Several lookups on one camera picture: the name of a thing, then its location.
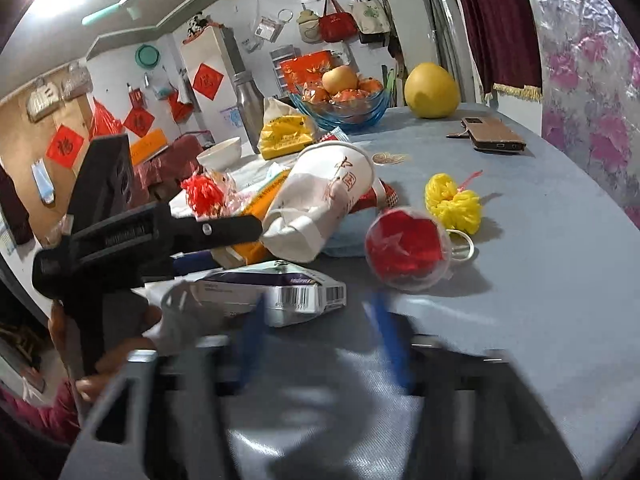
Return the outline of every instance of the human hand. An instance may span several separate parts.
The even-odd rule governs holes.
[[[145,326],[152,327],[160,321],[161,317],[162,311],[156,306],[149,305],[144,317]],[[63,307],[57,301],[51,305],[48,325],[53,346],[65,363],[66,319]],[[95,364],[97,374],[76,381],[76,389],[80,396],[88,402],[95,402],[111,378],[126,363],[129,353],[134,350],[156,350],[156,346],[151,339],[142,336],[125,339],[116,348],[106,352]]]

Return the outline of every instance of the panda plush toy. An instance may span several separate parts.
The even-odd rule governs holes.
[[[204,17],[202,12],[198,12],[189,20],[189,28],[187,29],[187,37],[192,38],[204,30],[209,25],[209,20]]]

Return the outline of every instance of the metal thermos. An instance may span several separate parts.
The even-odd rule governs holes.
[[[264,95],[258,90],[254,76],[249,70],[234,76],[234,86],[242,124],[254,153],[258,153],[258,140],[260,140],[264,117]]]

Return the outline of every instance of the ceiling fan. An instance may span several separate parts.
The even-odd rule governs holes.
[[[92,23],[97,22],[98,20],[101,20],[109,16],[110,14],[113,14],[114,12],[116,12],[120,7],[124,6],[125,3],[128,1],[129,0],[120,0],[117,4],[113,4],[112,6],[105,7],[102,10],[98,10],[97,12],[94,12],[93,14],[89,14],[88,16],[85,16],[82,19],[82,24],[91,25]],[[130,14],[132,19],[136,20],[140,17],[140,11],[138,10],[137,7],[127,6],[125,8],[127,9],[127,12]]]

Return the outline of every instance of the barcode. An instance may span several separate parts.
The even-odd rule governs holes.
[[[306,286],[282,288],[280,301],[295,306],[296,310],[305,310],[308,307],[309,289]]]
[[[344,299],[344,290],[341,286],[330,286],[326,290],[326,302],[335,303]]]

